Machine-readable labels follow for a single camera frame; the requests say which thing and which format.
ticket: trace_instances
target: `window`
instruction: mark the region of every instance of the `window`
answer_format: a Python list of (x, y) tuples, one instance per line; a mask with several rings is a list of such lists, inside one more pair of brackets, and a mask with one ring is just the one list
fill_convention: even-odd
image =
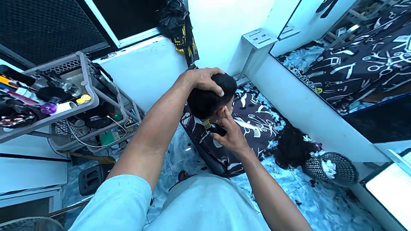
[(94, 0), (118, 40), (157, 26), (156, 11), (162, 0)]
[(157, 36), (166, 0), (4, 0), (0, 58), (32, 68), (76, 51), (99, 58)]

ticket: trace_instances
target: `hair clipper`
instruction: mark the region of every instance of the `hair clipper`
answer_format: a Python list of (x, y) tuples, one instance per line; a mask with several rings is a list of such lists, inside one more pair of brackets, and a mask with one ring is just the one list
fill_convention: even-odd
[(222, 128), (220, 125), (217, 123), (210, 123), (210, 120), (206, 120), (202, 123), (202, 125), (205, 127), (207, 131), (210, 131), (212, 133), (217, 133), (220, 136), (225, 136), (227, 134), (227, 131)]

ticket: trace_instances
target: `black hair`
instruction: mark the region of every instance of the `black hair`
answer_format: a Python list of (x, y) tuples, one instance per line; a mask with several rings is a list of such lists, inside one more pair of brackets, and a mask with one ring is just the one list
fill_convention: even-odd
[(215, 74), (211, 79), (223, 89), (224, 96), (220, 97), (210, 90), (194, 88), (187, 99), (193, 115), (203, 120), (210, 118), (215, 110), (230, 102), (237, 90), (235, 79), (227, 74)]
[(311, 158), (310, 152), (318, 151), (314, 143), (303, 139), (305, 135), (286, 120), (286, 125), (277, 140), (278, 145), (275, 148), (267, 149), (264, 155), (274, 155), (275, 163), (282, 169), (303, 166)]

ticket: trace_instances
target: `white cable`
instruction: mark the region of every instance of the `white cable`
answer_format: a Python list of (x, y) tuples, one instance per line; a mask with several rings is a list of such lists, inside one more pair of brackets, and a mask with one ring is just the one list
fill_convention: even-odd
[[(110, 116), (107, 116), (107, 117), (110, 118), (112, 121), (114, 121), (116, 124), (118, 124), (121, 128), (123, 128), (123, 127), (122, 127), (119, 123), (117, 123), (117, 121), (115, 121), (113, 118), (111, 118)], [(122, 138), (124, 138), (124, 137), (127, 135), (127, 130), (123, 128), (123, 130), (124, 130), (126, 133), (125, 133), (124, 136), (122, 136), (121, 138), (118, 138), (118, 140), (113, 141), (113, 142), (111, 142), (111, 143), (109, 143), (109, 144), (106, 144), (106, 145), (104, 145), (104, 146), (92, 146), (92, 145), (90, 145), (90, 144), (84, 143), (83, 141), (81, 141), (81, 140), (74, 134), (74, 132), (73, 132), (73, 130), (72, 130), (72, 127), (70, 126), (69, 121), (68, 121), (67, 119), (66, 119), (66, 123), (67, 123), (67, 126), (69, 127), (70, 132), (73, 134), (73, 136), (77, 139), (78, 142), (80, 142), (80, 143), (82, 143), (82, 144), (84, 144), (84, 145), (93, 147), (93, 148), (102, 148), (102, 147), (109, 146), (109, 145), (111, 145), (112, 143), (115, 143), (115, 142), (121, 140)]]

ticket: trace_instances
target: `black cape with white print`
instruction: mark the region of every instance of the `black cape with white print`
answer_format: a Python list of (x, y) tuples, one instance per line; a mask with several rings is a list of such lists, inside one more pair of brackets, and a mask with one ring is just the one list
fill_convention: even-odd
[[(260, 158), (269, 142), (277, 134), (270, 112), (253, 95), (244, 93), (233, 100), (231, 115), (240, 126), (248, 145)], [(224, 177), (233, 177), (245, 172), (237, 155), (212, 138), (201, 121), (192, 115), (188, 105), (184, 108), (180, 123), (186, 132), (194, 135), (196, 140), (193, 142), (198, 142), (204, 150), (224, 166), (226, 170)]]
[(337, 108), (411, 81), (411, 0), (393, 5), (353, 41), (325, 50), (305, 75)]

